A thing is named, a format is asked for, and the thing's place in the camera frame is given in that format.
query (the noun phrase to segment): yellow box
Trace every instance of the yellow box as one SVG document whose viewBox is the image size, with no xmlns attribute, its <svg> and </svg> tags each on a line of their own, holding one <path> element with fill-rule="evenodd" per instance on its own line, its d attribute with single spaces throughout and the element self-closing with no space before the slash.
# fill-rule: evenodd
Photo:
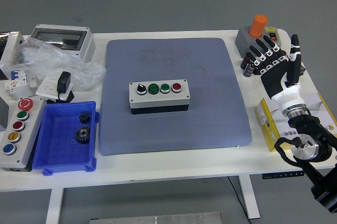
<svg viewBox="0 0 337 224">
<path fill-rule="evenodd" d="M 318 117 L 323 127 L 337 136 L 337 122 L 331 114 L 322 96 L 318 93 L 302 95 L 312 116 Z M 255 109 L 265 141 L 270 151 L 276 151 L 275 142 L 280 137 L 293 139 L 298 136 L 296 129 L 289 127 L 288 118 L 282 115 L 278 104 L 271 99 L 262 99 Z M 284 150 L 290 149 L 287 143 L 282 144 Z"/>
</svg>

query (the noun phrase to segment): red button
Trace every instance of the red button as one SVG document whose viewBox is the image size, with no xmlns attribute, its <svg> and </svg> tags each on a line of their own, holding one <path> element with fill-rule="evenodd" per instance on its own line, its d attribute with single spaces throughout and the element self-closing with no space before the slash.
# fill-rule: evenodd
<svg viewBox="0 0 337 224">
<path fill-rule="evenodd" d="M 25 124 L 22 121 L 16 121 L 13 123 L 13 129 L 17 132 L 22 131 L 25 128 Z"/>
<path fill-rule="evenodd" d="M 25 98 L 20 100 L 17 106 L 23 111 L 28 111 L 33 107 L 33 101 L 29 98 Z"/>
<path fill-rule="evenodd" d="M 172 85 L 172 91 L 175 93 L 179 93 L 181 91 L 181 85 L 179 83 L 174 83 Z"/>
</svg>

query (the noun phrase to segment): power adapter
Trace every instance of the power adapter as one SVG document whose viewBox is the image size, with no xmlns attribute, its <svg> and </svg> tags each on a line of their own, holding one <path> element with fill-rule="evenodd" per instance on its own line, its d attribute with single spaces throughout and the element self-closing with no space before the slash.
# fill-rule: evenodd
<svg viewBox="0 0 337 224">
<path fill-rule="evenodd" d="M 71 75 L 69 72 L 62 72 L 57 81 L 57 92 L 58 94 L 64 94 L 70 84 Z"/>
</svg>

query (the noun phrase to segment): black cable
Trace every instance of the black cable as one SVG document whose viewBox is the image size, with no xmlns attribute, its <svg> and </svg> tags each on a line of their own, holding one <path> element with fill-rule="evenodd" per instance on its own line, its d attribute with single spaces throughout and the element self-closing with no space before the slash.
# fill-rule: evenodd
<svg viewBox="0 0 337 224">
<path fill-rule="evenodd" d="M 292 140 L 289 140 L 285 137 L 280 137 L 275 145 L 274 145 L 274 148 L 278 151 L 278 153 L 280 154 L 280 156 L 282 157 L 282 159 L 287 162 L 288 164 L 292 165 L 292 166 L 295 166 L 295 167 L 299 167 L 301 168 L 301 166 L 297 163 L 297 162 L 294 162 L 292 160 L 290 160 L 287 156 L 286 156 L 286 153 L 284 152 L 284 150 L 282 149 L 281 147 L 281 144 L 283 144 L 284 142 L 290 144 L 290 145 L 295 145 L 296 148 L 298 148 L 300 145 L 301 145 L 301 140 L 299 137 L 295 137 L 294 139 Z"/>
<path fill-rule="evenodd" d="M 239 196 L 237 195 L 237 192 L 236 192 L 236 190 L 235 190 L 235 187 L 234 187 L 234 185 L 233 185 L 231 179 L 230 179 L 229 177 L 227 177 L 227 178 L 228 178 L 228 180 L 230 181 L 230 183 L 231 183 L 231 185 L 232 185 L 232 187 L 233 187 L 233 189 L 234 189 L 235 195 L 236 195 L 237 200 L 239 201 L 239 203 L 240 203 L 240 205 L 241 205 L 241 207 L 242 207 L 242 210 L 243 210 L 243 212 L 244 212 L 244 215 L 246 215 L 246 218 L 247 218 L 248 222 L 249 222 L 250 224 L 252 224 L 251 221 L 250 221 L 250 219 L 248 218 L 248 214 L 247 214 L 246 209 L 244 208 L 243 204 L 241 203 L 241 200 L 240 200 Z"/>
</svg>

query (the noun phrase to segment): plastic bag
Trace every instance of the plastic bag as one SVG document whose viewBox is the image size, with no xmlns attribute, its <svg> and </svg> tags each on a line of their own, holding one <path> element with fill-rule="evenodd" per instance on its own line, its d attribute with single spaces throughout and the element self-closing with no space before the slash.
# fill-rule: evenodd
<svg viewBox="0 0 337 224">
<path fill-rule="evenodd" d="M 39 79 L 58 80 L 62 72 L 70 72 L 74 91 L 88 90 L 106 73 L 105 67 L 98 63 L 84 63 L 66 50 L 31 37 L 14 49 L 5 66 L 11 70 L 27 69 Z"/>
</svg>

